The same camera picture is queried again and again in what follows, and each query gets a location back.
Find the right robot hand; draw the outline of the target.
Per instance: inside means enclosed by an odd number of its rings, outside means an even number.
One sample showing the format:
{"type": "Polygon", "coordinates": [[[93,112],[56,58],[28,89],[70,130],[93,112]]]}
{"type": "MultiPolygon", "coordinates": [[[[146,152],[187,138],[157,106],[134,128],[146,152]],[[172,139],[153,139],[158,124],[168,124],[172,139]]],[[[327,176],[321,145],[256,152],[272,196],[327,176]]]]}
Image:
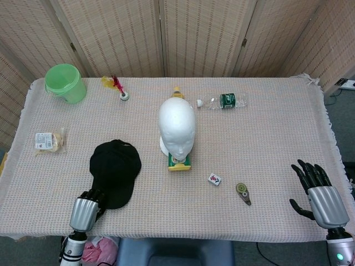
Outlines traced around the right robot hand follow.
{"type": "Polygon", "coordinates": [[[345,227],[350,218],[338,190],[331,184],[326,171],[318,164],[312,165],[302,160],[297,162],[299,165],[292,164],[291,168],[300,180],[311,210],[301,208],[294,199],[290,199],[292,208],[299,215],[316,221],[324,229],[345,227]]]}

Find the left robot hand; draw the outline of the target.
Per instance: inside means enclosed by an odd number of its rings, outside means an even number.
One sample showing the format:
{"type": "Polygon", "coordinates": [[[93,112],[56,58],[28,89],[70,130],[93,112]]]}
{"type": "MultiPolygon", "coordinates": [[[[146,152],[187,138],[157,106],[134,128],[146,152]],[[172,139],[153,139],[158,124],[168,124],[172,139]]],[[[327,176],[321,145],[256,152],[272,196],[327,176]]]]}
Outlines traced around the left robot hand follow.
{"type": "Polygon", "coordinates": [[[89,232],[105,211],[105,194],[101,190],[84,191],[74,202],[70,227],[77,232],[89,232]]]}

